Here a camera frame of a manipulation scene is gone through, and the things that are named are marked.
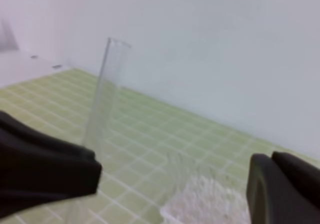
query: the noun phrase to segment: white shelf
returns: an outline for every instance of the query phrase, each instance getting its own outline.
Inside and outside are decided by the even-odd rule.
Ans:
[[[57,65],[40,57],[31,58],[32,54],[21,51],[0,52],[0,87],[51,75],[68,70],[67,66]]]

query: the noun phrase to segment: clear glass cylinder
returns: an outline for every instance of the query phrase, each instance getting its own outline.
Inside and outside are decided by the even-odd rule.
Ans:
[[[82,145],[95,151],[96,159],[101,161],[108,135],[111,117],[116,110],[121,78],[127,55],[131,46],[123,41],[109,38],[104,53],[101,71],[97,82],[94,101],[89,115]],[[66,224],[80,224],[94,218],[86,208],[86,198],[75,201],[68,208]]]

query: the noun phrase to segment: white granular substance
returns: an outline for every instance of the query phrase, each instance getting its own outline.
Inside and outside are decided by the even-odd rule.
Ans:
[[[250,223],[244,196],[206,177],[191,177],[160,213],[165,224]]]

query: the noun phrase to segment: white wall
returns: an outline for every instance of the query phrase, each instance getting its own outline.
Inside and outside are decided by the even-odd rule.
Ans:
[[[96,71],[125,39],[125,85],[320,153],[319,0],[1,1],[22,49]]]

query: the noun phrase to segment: green tiled surface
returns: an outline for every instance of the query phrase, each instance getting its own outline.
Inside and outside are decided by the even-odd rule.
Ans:
[[[0,109],[40,131],[80,143],[95,86],[95,77],[65,71],[0,89]],[[180,152],[245,182],[252,153],[285,150],[129,89],[120,92],[117,108],[102,147],[100,190],[83,202],[79,223],[160,224],[159,207],[170,182],[168,153]],[[68,206],[36,208],[2,223],[62,224]]]

